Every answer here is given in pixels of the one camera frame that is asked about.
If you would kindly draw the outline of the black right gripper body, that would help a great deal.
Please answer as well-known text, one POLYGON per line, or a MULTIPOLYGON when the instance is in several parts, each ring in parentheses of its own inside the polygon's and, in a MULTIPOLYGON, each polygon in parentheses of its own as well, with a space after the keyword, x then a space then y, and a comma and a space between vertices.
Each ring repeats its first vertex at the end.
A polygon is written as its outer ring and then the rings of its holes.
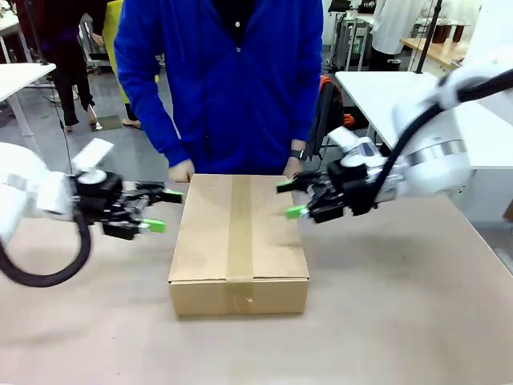
POLYGON ((367 176, 364 164, 346 167, 339 161, 329 163, 325 172, 317 172, 308 183, 309 217, 319 224, 343 217, 345 209, 355 217, 376 209, 378 203, 370 199, 374 183, 367 176))

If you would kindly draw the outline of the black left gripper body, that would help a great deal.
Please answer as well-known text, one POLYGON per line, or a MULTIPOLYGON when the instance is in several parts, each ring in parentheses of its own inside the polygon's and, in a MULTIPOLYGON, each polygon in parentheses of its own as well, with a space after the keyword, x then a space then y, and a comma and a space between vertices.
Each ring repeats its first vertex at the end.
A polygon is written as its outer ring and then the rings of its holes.
POLYGON ((129 241, 139 234, 143 211, 153 204, 135 187, 126 190, 119 174, 107 172, 107 179, 99 184, 81 184, 75 176, 74 184, 77 206, 89 225, 99 223, 105 235, 129 241))

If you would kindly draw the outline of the brown cardboard box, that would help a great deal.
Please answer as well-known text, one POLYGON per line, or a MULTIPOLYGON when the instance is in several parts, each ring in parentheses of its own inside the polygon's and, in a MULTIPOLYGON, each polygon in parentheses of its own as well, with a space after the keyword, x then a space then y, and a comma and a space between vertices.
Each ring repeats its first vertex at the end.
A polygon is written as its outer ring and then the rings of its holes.
MULTIPOLYGON (((229 175, 193 176, 184 204, 168 284, 179 317, 224 316, 229 175)), ((301 314, 309 270, 296 222, 285 218, 290 193, 277 193, 284 176, 252 177, 253 303, 250 314, 301 314)))

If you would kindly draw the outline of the person's left hand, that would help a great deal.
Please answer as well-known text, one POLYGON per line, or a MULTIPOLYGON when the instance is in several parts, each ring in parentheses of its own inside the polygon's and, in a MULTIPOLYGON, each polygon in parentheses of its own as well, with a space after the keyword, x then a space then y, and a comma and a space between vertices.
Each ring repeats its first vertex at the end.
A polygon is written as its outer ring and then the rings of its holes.
POLYGON ((289 157, 283 175, 292 180, 298 173, 303 172, 304 162, 295 157, 289 157))

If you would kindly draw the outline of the person's right hand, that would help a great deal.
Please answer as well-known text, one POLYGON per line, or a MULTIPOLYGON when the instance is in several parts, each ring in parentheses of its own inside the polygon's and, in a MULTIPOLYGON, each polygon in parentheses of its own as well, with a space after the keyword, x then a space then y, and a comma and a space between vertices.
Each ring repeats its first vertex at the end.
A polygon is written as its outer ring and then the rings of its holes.
POLYGON ((189 183, 194 173, 194 164, 189 159, 181 161, 168 169, 169 179, 174 183, 189 183))

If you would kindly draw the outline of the brown packing tape strip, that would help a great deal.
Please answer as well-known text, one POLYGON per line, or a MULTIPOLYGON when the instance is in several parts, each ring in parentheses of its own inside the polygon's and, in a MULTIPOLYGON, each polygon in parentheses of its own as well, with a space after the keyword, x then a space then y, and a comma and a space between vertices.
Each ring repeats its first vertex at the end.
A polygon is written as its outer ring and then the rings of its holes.
POLYGON ((225 279, 230 315, 252 312, 252 252, 252 177, 233 176, 225 279))

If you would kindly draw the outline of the green floor mat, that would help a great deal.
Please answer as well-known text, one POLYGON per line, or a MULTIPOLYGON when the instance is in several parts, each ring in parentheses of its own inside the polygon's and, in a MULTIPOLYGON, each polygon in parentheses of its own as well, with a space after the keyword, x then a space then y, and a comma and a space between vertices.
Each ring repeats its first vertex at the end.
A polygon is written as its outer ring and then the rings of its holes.
POLYGON ((97 124, 95 125, 95 129, 97 131, 110 131, 119 129, 123 126, 121 119, 118 115, 108 115, 97 118, 97 124))

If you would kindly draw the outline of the black chair with orange cloth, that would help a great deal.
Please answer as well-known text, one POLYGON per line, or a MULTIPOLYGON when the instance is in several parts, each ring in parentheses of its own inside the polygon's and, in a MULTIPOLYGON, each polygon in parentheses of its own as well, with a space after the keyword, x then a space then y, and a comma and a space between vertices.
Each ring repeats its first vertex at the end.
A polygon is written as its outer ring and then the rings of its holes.
POLYGON ((353 115, 344 112, 342 93, 335 82, 325 75, 320 79, 315 116, 306 144, 309 160, 320 156, 323 140, 331 131, 340 126, 353 128, 356 123, 353 115))

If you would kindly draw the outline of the large white table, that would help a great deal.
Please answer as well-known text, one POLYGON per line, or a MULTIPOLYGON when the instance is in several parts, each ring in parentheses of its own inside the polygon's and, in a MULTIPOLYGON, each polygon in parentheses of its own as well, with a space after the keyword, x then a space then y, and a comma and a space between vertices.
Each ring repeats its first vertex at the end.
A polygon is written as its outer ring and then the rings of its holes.
MULTIPOLYGON (((393 107, 419 97, 437 83, 431 74, 407 71, 339 71, 336 79, 389 147, 398 138, 393 107)), ((473 169, 513 170, 512 125, 476 102, 464 103, 453 113, 473 169)))

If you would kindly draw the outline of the person in blue jacket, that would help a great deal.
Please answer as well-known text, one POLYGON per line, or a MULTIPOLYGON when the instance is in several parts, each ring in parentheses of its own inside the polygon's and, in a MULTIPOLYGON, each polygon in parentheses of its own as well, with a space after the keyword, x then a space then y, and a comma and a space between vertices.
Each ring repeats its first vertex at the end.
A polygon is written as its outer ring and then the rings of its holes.
POLYGON ((322 0, 124 0, 118 78, 138 118, 170 115, 194 174, 283 175, 322 32, 322 0))

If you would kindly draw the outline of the person in black clothes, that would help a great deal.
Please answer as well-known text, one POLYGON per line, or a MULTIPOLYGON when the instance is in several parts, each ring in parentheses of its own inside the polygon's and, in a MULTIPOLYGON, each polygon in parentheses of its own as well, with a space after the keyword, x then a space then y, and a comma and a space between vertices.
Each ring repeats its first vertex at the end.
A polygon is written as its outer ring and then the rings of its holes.
POLYGON ((52 77, 63 109, 64 127, 71 132, 79 123, 75 113, 74 92, 78 92, 81 106, 89 123, 97 119, 91 94, 87 65, 79 42, 79 24, 86 14, 93 15, 90 0, 39 0, 38 33, 45 58, 56 66, 52 77))

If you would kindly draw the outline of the white table with grey legs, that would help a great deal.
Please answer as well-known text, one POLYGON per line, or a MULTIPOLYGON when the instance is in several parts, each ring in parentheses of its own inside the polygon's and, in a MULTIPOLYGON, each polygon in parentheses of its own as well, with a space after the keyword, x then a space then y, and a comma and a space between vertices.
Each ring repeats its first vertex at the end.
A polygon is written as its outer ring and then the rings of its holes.
POLYGON ((53 63, 8 63, 0 64, 0 102, 7 101, 13 110, 22 135, 32 137, 33 133, 22 111, 17 92, 36 80, 50 74, 56 66, 53 63))

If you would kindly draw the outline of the grey equipment cart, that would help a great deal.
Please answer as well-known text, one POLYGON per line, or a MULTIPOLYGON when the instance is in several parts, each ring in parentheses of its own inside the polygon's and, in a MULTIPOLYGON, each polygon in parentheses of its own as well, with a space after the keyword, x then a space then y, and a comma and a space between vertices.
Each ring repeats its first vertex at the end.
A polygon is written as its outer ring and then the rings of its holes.
POLYGON ((335 24, 329 67, 334 71, 360 71, 370 48, 370 31, 374 18, 355 10, 333 12, 335 24))

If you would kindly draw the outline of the person in white coat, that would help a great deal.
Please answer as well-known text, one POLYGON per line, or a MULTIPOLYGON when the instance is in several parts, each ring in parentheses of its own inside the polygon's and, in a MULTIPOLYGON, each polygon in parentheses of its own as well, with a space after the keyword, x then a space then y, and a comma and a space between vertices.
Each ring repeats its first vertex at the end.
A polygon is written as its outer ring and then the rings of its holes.
POLYGON ((410 32, 422 12, 424 0, 377 0, 371 31, 370 71, 385 71, 401 51, 400 40, 410 32))

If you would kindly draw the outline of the black stand pole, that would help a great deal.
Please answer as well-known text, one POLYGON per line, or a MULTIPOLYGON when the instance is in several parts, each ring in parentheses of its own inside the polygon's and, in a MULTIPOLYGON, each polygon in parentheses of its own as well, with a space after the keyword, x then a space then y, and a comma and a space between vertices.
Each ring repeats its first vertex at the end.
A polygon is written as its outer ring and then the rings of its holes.
POLYGON ((440 13, 441 9, 442 9, 442 0, 436 0, 435 6, 434 6, 434 13, 432 15, 430 26, 429 26, 429 29, 427 31, 426 40, 425 40, 424 46, 422 48, 422 53, 421 53, 420 59, 418 61, 418 65, 417 65, 417 67, 416 67, 416 69, 414 71, 415 74, 421 74, 422 73, 424 62, 425 62, 426 57, 427 57, 427 53, 428 53, 428 50, 429 50, 429 47, 430 47, 430 42, 431 42, 431 39, 433 38, 434 30, 435 30, 435 27, 437 25, 438 16, 439 16, 439 13, 440 13))

